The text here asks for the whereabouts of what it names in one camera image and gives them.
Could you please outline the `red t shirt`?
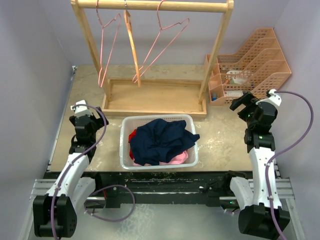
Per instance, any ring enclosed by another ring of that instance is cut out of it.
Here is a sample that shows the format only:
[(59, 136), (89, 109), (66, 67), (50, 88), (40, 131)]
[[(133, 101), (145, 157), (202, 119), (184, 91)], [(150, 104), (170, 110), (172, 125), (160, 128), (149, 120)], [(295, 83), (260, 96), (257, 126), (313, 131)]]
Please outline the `red t shirt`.
[[(137, 130), (134, 129), (133, 132), (130, 133), (129, 136), (128, 136), (128, 143), (129, 143), (129, 146), (130, 146), (130, 147), (131, 147), (131, 140), (132, 140), (132, 138), (134, 138), (134, 137), (136, 136), (136, 133), (137, 133)], [(129, 156), (130, 156), (130, 158), (131, 158), (132, 160), (135, 159), (135, 158), (134, 158), (134, 155), (133, 155), (133, 152), (132, 152), (132, 148), (130, 148), (130, 150), (129, 150)]]

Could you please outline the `navy blue t shirt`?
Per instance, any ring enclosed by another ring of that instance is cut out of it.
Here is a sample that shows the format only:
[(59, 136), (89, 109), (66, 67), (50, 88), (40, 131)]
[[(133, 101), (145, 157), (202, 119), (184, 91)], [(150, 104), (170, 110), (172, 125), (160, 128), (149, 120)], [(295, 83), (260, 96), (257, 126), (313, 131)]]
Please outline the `navy blue t shirt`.
[(130, 148), (137, 164), (168, 163), (192, 148), (199, 139), (199, 134), (186, 130), (185, 120), (168, 122), (158, 118), (136, 128)]

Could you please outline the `pink t shirt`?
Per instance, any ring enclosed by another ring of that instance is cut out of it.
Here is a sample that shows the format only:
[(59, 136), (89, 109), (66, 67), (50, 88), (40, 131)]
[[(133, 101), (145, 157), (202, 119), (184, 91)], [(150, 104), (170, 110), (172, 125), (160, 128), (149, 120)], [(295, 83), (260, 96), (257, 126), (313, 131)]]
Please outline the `pink t shirt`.
[(180, 165), (180, 164), (183, 164), (189, 157), (188, 155), (188, 151), (185, 150), (183, 151), (182, 153), (180, 153), (179, 155), (176, 155), (175, 157), (173, 157), (169, 162), (159, 162), (159, 163), (152, 163), (152, 164), (149, 164), (149, 163), (144, 163), (144, 164), (138, 164), (135, 162), (135, 158), (133, 156), (133, 153), (132, 151), (129, 152), (129, 156), (130, 158), (133, 160), (133, 165), (134, 166), (156, 166), (156, 165)]

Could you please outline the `wooden hanger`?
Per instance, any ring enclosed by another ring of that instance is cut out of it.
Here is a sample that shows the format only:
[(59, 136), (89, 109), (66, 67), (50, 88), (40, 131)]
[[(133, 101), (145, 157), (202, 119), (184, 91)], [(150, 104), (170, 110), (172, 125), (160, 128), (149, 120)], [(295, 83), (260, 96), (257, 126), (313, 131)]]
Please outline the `wooden hanger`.
[(124, 10), (124, 22), (128, 33), (128, 38), (130, 42), (132, 57), (133, 57), (133, 63), (135, 68), (135, 76), (133, 77), (132, 81), (134, 83), (137, 83), (138, 87), (141, 87), (141, 77), (140, 77), (140, 69), (138, 64), (138, 57), (136, 53), (136, 47), (133, 37), (133, 31), (132, 31), (132, 22), (131, 22), (131, 15), (128, 11), (128, 4), (127, 1), (124, 0), (125, 10)]

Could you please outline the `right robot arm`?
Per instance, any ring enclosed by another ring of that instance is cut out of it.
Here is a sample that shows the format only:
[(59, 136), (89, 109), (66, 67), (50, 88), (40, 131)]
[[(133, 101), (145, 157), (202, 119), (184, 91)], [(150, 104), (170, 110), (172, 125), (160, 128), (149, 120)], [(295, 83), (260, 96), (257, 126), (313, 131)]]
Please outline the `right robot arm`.
[(290, 222), (290, 213), (283, 209), (276, 186), (274, 157), (275, 138), (270, 132), (277, 118), (282, 99), (275, 89), (259, 100), (252, 93), (234, 99), (232, 111), (244, 108), (238, 116), (246, 123), (244, 143), (252, 165), (253, 183), (240, 176), (222, 183), (228, 196), (235, 196), (239, 205), (238, 229), (242, 234), (276, 240)]

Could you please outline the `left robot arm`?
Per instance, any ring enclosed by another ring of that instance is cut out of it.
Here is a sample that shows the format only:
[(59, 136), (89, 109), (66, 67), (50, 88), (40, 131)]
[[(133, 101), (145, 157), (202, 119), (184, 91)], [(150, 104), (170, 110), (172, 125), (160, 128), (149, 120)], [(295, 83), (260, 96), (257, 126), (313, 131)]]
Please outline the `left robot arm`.
[(75, 128), (71, 138), (67, 162), (56, 181), (44, 195), (33, 200), (33, 225), (37, 237), (53, 237), (56, 240), (73, 236), (77, 226), (77, 212), (89, 196), (103, 191), (101, 181), (84, 177), (83, 173), (95, 155), (99, 140), (98, 130), (105, 131), (108, 120), (103, 114), (71, 116)]

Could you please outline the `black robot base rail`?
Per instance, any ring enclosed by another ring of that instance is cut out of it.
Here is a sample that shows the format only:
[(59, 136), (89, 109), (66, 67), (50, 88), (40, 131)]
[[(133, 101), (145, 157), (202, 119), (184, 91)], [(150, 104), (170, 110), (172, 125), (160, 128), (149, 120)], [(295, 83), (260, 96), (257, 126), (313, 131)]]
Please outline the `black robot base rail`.
[(106, 208), (122, 204), (235, 206), (229, 184), (232, 177), (251, 179), (251, 171), (105, 171), (85, 172), (95, 179), (95, 202)]

